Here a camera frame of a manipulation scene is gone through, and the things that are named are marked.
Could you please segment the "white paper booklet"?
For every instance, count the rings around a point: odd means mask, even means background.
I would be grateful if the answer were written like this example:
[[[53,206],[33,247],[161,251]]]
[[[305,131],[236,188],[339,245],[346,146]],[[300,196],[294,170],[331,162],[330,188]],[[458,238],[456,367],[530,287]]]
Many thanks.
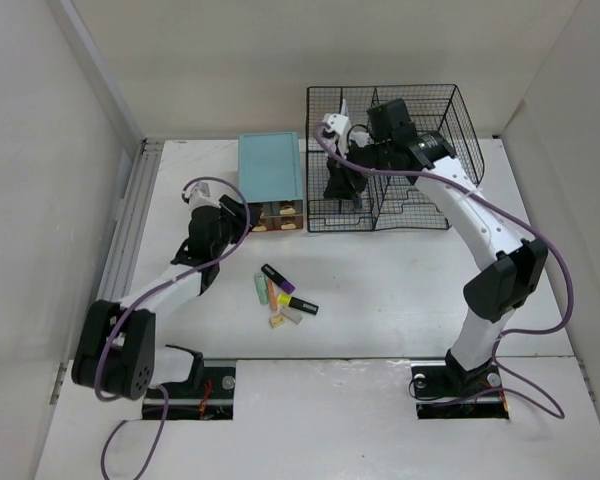
[[[351,143],[357,147],[364,147],[371,143],[371,136],[367,131],[366,126],[355,126],[354,122],[351,120],[346,99],[342,99],[340,101],[339,114],[346,118],[339,139],[339,148],[341,153],[345,153]]]

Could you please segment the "teal mini drawer cabinet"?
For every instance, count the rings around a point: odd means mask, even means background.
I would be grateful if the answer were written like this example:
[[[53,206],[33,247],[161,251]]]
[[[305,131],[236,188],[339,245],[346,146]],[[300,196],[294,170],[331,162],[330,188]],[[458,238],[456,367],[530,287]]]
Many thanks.
[[[302,230],[304,187],[297,134],[242,135],[238,187],[249,204],[254,232]]]

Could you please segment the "orange highlighter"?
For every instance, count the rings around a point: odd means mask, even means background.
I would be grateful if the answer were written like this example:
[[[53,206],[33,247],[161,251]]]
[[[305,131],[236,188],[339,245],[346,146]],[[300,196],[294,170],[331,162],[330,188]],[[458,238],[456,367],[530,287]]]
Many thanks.
[[[277,311],[278,305],[277,305],[277,299],[276,299],[276,292],[274,289],[274,284],[270,279],[267,280],[267,291],[268,291],[270,309],[272,311]]]

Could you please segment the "purple black highlighter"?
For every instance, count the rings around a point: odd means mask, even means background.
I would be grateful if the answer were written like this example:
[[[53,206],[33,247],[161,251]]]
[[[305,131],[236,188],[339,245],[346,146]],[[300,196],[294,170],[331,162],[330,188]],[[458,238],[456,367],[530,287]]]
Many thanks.
[[[295,286],[271,265],[264,264],[261,267],[261,272],[284,293],[291,295],[295,291]]]

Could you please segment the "yellow black highlighter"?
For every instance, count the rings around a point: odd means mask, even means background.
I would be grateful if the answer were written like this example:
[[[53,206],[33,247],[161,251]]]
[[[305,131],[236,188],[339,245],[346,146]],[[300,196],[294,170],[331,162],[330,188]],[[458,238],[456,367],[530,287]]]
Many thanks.
[[[316,315],[319,311],[317,305],[286,293],[280,293],[277,296],[277,302],[280,306],[295,309],[310,315]]]

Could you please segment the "green highlighter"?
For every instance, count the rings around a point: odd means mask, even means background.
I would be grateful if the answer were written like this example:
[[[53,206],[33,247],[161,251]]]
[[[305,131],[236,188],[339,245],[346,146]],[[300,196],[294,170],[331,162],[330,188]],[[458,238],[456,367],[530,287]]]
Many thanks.
[[[262,272],[254,275],[254,283],[260,304],[267,305],[269,303],[268,288],[265,276]]]

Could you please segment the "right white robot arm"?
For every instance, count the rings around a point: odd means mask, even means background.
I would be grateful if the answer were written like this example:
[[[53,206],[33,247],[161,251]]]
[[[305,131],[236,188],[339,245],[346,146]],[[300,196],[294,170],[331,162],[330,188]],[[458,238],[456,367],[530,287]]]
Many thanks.
[[[403,100],[376,105],[368,116],[372,131],[366,141],[352,139],[353,125],[342,114],[325,115],[314,137],[357,183],[380,171],[405,173],[469,249],[479,272],[463,288],[467,315],[443,369],[445,386],[467,393],[489,368],[509,319],[536,290],[548,247],[526,239],[487,207],[455,149],[437,131],[417,132]]]

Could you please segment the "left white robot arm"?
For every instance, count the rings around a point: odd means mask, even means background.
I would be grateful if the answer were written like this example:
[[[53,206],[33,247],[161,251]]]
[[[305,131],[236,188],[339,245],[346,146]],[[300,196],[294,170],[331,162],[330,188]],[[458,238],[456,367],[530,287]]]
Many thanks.
[[[259,217],[255,207],[227,195],[216,202],[194,201],[188,236],[168,268],[119,300],[100,299],[89,307],[71,368],[73,383],[129,400],[168,385],[181,396],[197,394],[204,382],[203,355],[174,344],[158,345],[158,329],[211,287],[221,261]]]

